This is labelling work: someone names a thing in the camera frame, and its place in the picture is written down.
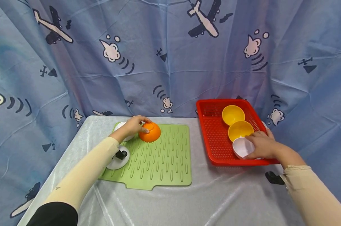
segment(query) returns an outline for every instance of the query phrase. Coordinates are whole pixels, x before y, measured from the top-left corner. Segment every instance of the basket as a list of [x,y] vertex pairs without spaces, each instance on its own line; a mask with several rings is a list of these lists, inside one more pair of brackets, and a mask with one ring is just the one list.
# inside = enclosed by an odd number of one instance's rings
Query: basket
[[266,128],[251,104],[246,100],[215,99],[197,101],[199,122],[209,160],[215,166],[265,166],[279,164],[276,159],[239,159],[233,152],[232,141],[228,138],[229,126],[222,119],[222,111],[228,105],[240,107],[254,131]]

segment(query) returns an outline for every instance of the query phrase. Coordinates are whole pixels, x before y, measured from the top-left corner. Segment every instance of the black clamp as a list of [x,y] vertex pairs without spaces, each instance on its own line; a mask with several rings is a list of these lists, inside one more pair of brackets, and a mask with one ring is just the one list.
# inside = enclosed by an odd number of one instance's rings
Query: black clamp
[[125,159],[125,157],[128,155],[128,153],[126,151],[121,151],[119,150],[116,154],[115,154],[115,157],[117,157],[118,159],[120,160],[123,160]]
[[282,180],[282,178],[280,176],[276,176],[276,174],[272,171],[266,172],[265,176],[271,184],[275,184],[275,185],[284,185],[285,184],[285,182]]

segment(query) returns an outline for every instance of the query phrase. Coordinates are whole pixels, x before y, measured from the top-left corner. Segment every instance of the green silicone mat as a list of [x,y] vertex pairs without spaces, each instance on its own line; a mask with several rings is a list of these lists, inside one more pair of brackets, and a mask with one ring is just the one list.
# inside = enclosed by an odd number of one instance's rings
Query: green silicone mat
[[159,127],[161,136],[152,143],[140,140],[138,135],[121,143],[129,149],[129,161],[121,169],[106,168],[99,179],[125,183],[127,188],[141,190],[152,190],[154,186],[190,185],[188,126],[159,124]]

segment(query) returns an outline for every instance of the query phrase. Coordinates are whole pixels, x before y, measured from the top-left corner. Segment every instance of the cartoon airplane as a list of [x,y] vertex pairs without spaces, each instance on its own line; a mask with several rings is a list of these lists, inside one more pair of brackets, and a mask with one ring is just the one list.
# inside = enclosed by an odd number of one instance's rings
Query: cartoon airplane
[[55,10],[54,7],[50,6],[50,12],[51,12],[53,23],[42,19],[40,17],[40,12],[37,9],[33,9],[33,11],[35,14],[36,21],[51,31],[46,36],[46,41],[48,44],[50,44],[50,45],[56,44],[56,41],[61,40],[61,38],[63,38],[65,41],[68,41],[69,43],[74,42],[73,39],[62,30],[62,26],[59,24],[61,19],[58,16],[58,12],[57,12],[57,10]]
[[197,0],[194,4],[191,4],[192,9],[188,10],[188,15],[190,17],[197,15],[200,25],[191,29],[188,34],[190,37],[197,37],[200,34],[203,34],[204,31],[208,31],[209,35],[213,38],[218,37],[218,30],[216,26],[213,24],[215,20],[216,14],[219,12],[219,7],[221,5],[221,0],[214,0],[211,9],[208,12],[208,15],[204,15],[204,13],[200,10],[201,0]]
[[111,111],[105,111],[105,112],[102,112],[102,113],[100,113],[100,112],[97,112],[97,111],[92,111],[94,114],[96,114],[96,115],[101,115],[101,116],[109,116],[109,115],[112,115],[113,113],[111,112]]
[[18,216],[19,214],[21,214],[22,212],[26,211],[28,209],[28,207],[30,206],[30,204],[33,202],[35,196],[37,195],[37,193],[40,190],[40,183],[36,183],[34,185],[33,188],[30,189],[30,192],[25,196],[25,198],[27,199],[27,201],[23,204],[21,204],[19,207],[17,207],[15,210],[13,210],[13,212],[11,212],[10,214],[10,218],[14,218],[16,216]]

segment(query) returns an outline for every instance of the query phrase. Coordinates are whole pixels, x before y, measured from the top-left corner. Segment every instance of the orange bowl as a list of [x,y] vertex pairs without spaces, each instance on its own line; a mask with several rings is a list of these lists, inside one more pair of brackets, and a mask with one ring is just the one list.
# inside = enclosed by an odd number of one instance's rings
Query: orange bowl
[[144,142],[154,142],[160,137],[161,131],[156,123],[145,123],[143,127],[149,130],[149,133],[139,132],[139,137]]

